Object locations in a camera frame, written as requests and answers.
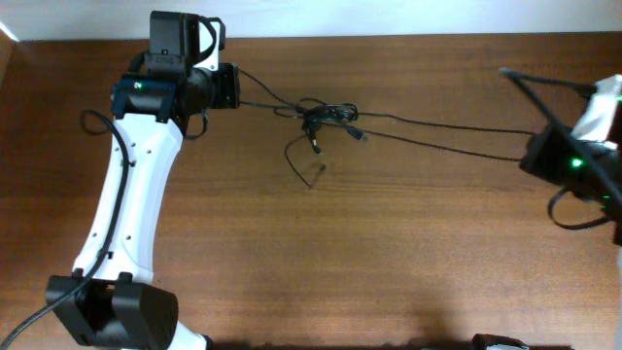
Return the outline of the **black USB cable short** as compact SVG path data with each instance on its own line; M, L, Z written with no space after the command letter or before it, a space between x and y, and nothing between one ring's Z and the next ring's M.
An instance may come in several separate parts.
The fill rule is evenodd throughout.
M343 129L343 128L339 128L339 127L334 127L334 126L330 126L330 125L323 125L323 126L328 126L328 127L333 127L333 128L338 128L338 129ZM362 142L364 142L367 139L368 135L372 135L372 136L377 136L374 134L367 134L366 138L362 140ZM435 149L435 150L440 150L440 151L444 151L444 152L449 152L449 153L454 153L454 154L459 154L459 155L464 155L464 156L471 156L471 157L477 157L477 158L486 158L486 159L492 159L492 160L500 160L500 161L507 161L507 162L518 162L519 159L517 157L501 157L501 156L494 156L494 155L489 155L489 154L483 154L483 153L477 153L477 152L473 152L473 151L467 151L467 150L461 150L461 149L456 149L456 148L451 148L451 147L447 147L447 146L441 146L441 145L436 145L436 144L431 144L431 143L426 143L426 142L421 142L421 141L417 141L414 139L409 139L409 138L405 138L405 137L401 137L401 136L395 136L392 135L395 138L399 137L402 139L407 139L407 142L403 142L400 140L396 140L395 138L386 138L386 139L390 139L390 140L395 140L395 141L399 141L399 142L403 142L403 143L407 143L407 144L412 144L415 146L420 146L420 147L425 147L425 148L431 148L431 149ZM315 187L315 184L317 183L317 181L319 180L319 178L321 177L321 175L326 171L327 166L324 163L321 163L320 165L320 169L317 171L317 173L314 175L314 178L309 181L307 180L295 167L295 165L293 164L291 157L290 157L290 148L291 146L293 146L295 143L302 141L302 140L307 140L312 148L312 144L309 140L309 138L305 135L305 133L302 130L302 134L300 136L295 137L295 139L291 140L285 147L283 150L283 154L285 157L285 160L288 164L288 166L290 167L290 169L293 171L293 173L295 174L295 176L305 185L305 187L307 189L313 189ZM322 153L322 149L320 148L321 152L319 154L317 154L314 149L312 148L313 152L315 153L316 156L319 156Z

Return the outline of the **black USB cable long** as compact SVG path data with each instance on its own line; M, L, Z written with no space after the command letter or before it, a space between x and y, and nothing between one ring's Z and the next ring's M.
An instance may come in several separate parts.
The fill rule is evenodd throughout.
M246 106L250 106L254 108L270 109L277 117L281 117L285 119L301 120L302 122L301 129L303 130L305 135L309 138L312 144L312 148L317 154L321 152L320 148L317 146L317 132L321 129L323 125L330 125L334 127L343 128L346 130L346 132L351 137L354 137L355 139L360 140L360 141L365 139L367 134L374 134L374 135L385 137L385 138L395 138L394 136L389 135L389 134L376 133L370 130L362 130L358 127L355 127L354 123L359 119L359 117L387 118L387 119L391 119L393 121L400 122L400 123L447 128L447 129L453 129L453 130L502 133L502 134L518 134L518 135L529 135L529 136L535 135L533 132L526 131L526 130L484 128L484 127L455 125L455 124L447 124L447 123L421 122L421 121L405 119L405 118L398 117L398 116L391 115L391 114L360 112L358 107L352 103L330 104L322 100L310 98L310 97L302 98L297 103L293 103L277 95L267 85L265 85L263 82L261 82L258 78L254 77L250 73L242 70L241 68L238 69L238 72L244 75L246 78L251 79L261 88L263 88L273 99L277 100L278 102L281 102L281 105L268 105L268 104L261 104L258 102L247 102L247 101L240 101L240 103L242 105L246 105ZM403 142L407 142L407 139L402 139L399 137L396 137L395 139L403 141Z

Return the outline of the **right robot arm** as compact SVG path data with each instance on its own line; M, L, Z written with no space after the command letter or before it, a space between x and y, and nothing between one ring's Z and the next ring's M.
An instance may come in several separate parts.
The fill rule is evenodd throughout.
M548 125L530 138L519 168L559 188L549 199L547 215L559 228L583 230L612 222L613 243L621 244L621 155L603 141L570 139L570 133ZM566 194L596 202L603 215L579 224L564 224L555 218L555 206Z

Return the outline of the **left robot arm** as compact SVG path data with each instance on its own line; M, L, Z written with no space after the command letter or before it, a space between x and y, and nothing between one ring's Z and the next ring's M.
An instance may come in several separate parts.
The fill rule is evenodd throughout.
M67 276L46 302L82 346L207 349L211 339L179 318L177 297L154 283L154 244L169 173L192 116L239 106L238 68L222 63L216 17L155 11L150 46L112 90L104 118L110 161L95 218Z

